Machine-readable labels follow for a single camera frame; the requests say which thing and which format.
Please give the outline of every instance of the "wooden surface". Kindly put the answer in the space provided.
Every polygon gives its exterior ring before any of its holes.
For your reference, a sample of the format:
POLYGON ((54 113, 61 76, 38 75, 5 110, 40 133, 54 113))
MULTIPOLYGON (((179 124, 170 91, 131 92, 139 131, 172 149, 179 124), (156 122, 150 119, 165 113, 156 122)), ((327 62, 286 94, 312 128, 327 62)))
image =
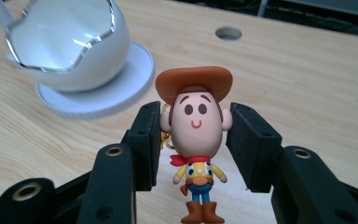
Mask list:
MULTIPOLYGON (((25 0, 7 2, 18 18, 25 0)), ((283 146, 317 152, 343 182, 358 188, 358 37, 268 21, 173 1, 118 0, 131 39, 145 45, 155 72, 186 66, 220 65, 234 75, 222 103, 253 107, 283 137, 283 146), (232 26, 236 41, 215 36, 232 26)), ((141 105, 159 100, 153 87, 127 110, 105 119, 61 119, 35 92, 35 82, 6 60, 0 27, 0 195, 30 177, 47 177, 56 187, 89 171, 101 147, 117 143, 141 105)), ((174 151, 164 148, 158 185, 137 194, 139 223, 179 223, 184 197, 172 184, 174 151)), ((211 199, 227 223, 274 223, 269 194, 253 194, 227 148, 214 163, 227 174, 211 199)))

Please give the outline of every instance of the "red bandana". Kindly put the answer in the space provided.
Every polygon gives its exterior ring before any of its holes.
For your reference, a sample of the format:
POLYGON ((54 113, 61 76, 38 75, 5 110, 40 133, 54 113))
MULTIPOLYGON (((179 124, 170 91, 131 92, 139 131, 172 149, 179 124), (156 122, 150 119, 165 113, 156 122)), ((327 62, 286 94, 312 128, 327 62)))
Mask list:
POLYGON ((171 155, 171 165, 173 166, 183 166, 189 162, 206 162, 206 161, 211 161, 211 159, 207 156, 195 156, 195 157, 189 157, 189 158, 185 158, 183 156, 180 155, 171 155))

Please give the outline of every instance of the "smile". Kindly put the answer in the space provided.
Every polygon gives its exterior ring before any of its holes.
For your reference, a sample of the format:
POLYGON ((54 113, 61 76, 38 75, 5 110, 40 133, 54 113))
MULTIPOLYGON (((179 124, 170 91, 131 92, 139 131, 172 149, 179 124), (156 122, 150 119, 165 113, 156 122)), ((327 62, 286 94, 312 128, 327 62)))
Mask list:
POLYGON ((194 120, 191 120, 191 126, 193 126, 193 128, 197 129, 201 126, 202 124, 202 121, 200 120, 200 123, 199 124, 194 124, 194 120))

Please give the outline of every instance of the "blue jeans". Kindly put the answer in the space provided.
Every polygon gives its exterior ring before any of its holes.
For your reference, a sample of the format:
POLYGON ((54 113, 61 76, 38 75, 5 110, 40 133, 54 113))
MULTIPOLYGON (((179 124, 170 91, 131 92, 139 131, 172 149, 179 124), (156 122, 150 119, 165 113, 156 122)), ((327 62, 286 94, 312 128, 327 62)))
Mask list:
POLYGON ((188 189, 192 193, 192 200, 196 202, 200 202, 200 195, 202 196, 202 203, 209 202, 209 191, 212 189, 211 184, 206 184, 204 186, 195 186, 195 185, 189 185, 188 189))

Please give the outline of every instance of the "round hole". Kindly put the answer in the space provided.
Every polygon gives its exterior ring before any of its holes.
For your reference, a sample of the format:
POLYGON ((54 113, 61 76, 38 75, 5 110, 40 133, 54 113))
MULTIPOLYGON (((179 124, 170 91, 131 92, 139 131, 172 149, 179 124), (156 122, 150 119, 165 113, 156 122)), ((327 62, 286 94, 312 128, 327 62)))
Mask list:
POLYGON ((22 202, 33 198, 40 192, 42 186, 36 182, 23 185, 14 192, 12 199, 17 202, 22 202))
POLYGON ((101 207, 100 209, 98 209, 95 216, 99 221, 106 221, 113 216, 113 208, 110 206, 101 207))
POLYGON ((346 222, 349 222, 349 223, 356 222, 356 217, 348 211, 337 209, 335 211, 335 213, 336 213, 337 217, 341 218, 342 220, 344 220, 346 222))
POLYGON ((106 150, 106 155, 108 156, 118 156, 123 152, 123 148, 121 147, 111 147, 106 150))
POLYGON ((242 32, 234 27, 221 27, 216 30, 216 36, 224 40, 238 40, 242 37, 242 32))
POLYGON ((310 153, 304 149, 300 149, 300 148, 293 149, 293 153, 295 154, 295 156, 297 156, 301 159, 309 159, 310 158, 310 153))

